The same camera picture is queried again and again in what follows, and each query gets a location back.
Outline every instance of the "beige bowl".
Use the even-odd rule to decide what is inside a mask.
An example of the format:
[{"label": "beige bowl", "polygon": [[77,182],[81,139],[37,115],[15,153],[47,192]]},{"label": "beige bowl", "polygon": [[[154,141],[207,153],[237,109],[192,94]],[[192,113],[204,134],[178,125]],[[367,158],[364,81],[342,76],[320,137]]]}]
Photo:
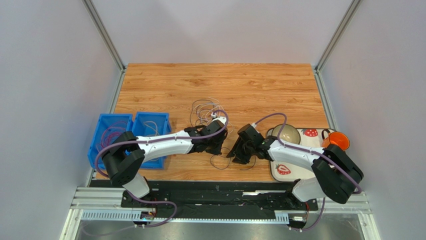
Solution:
[{"label": "beige bowl", "polygon": [[[277,137],[278,132],[280,131],[282,124],[273,128],[270,133],[272,136]],[[286,124],[284,129],[281,132],[280,136],[281,140],[292,143],[292,144],[300,144],[301,143],[301,135],[299,131],[292,125]]]}]

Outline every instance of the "strawberry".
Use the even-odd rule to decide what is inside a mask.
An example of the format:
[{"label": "strawberry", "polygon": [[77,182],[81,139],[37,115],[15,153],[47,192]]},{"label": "strawberry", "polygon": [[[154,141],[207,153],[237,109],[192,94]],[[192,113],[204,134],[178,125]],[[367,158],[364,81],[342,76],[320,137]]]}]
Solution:
[{"label": "strawberry", "polygon": [[287,175],[292,173],[292,171],[290,171],[290,169],[283,164],[277,164],[275,169],[280,175]]},{"label": "strawberry", "polygon": [[318,131],[316,129],[303,129],[302,133],[303,133],[303,135],[308,136],[308,137],[318,136]]}]

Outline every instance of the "wooden table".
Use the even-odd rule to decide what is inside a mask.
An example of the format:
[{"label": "wooden table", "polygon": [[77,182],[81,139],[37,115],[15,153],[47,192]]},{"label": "wooden table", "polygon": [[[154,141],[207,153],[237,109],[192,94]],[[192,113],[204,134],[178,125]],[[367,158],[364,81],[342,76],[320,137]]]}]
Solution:
[{"label": "wooden table", "polygon": [[[241,127],[271,113],[286,113],[287,123],[296,128],[329,127],[309,64],[129,64],[115,112],[166,112],[172,132],[176,132],[191,126],[192,103],[208,97],[220,101],[234,126],[223,143],[229,149]],[[283,120],[274,116],[256,129],[265,136],[267,129]],[[149,180],[274,181],[267,160],[258,159],[250,170],[243,169],[254,163],[254,157],[248,165],[231,162],[227,169],[218,170],[211,166],[211,156],[172,155],[166,159],[165,169],[141,169],[139,173]],[[219,168],[229,161],[218,156],[212,160]]]}]

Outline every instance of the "orange mug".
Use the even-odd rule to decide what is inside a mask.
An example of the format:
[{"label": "orange mug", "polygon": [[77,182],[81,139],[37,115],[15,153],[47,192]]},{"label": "orange mug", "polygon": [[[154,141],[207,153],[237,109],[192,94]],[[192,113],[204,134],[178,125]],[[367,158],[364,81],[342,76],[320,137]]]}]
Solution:
[{"label": "orange mug", "polygon": [[349,138],[339,132],[339,131],[334,131],[330,133],[330,130],[328,129],[324,129],[321,132],[321,137],[322,137],[322,147],[326,148],[328,147],[330,144],[334,144],[339,146],[343,151],[347,150],[349,148],[349,146],[351,145],[351,142],[349,141]]}]

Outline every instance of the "blue plastic container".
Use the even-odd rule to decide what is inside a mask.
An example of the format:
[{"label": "blue plastic container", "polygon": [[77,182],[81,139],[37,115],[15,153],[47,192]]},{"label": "blue plastic container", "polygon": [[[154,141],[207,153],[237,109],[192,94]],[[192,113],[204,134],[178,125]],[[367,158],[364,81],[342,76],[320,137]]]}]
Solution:
[{"label": "blue plastic container", "polygon": [[[132,114],[101,114],[97,121],[96,129],[91,140],[87,157],[92,168],[95,168],[95,158],[98,153],[107,146],[112,144],[118,136],[130,131],[133,127]],[[104,163],[99,159],[99,168],[105,169]]]},{"label": "blue plastic container", "polygon": [[[166,112],[137,112],[134,118],[134,124],[131,131],[135,136],[159,136],[167,135],[172,131],[169,123],[169,114]],[[167,156],[162,156],[145,162],[140,166],[141,169],[164,169],[164,161]]]}]

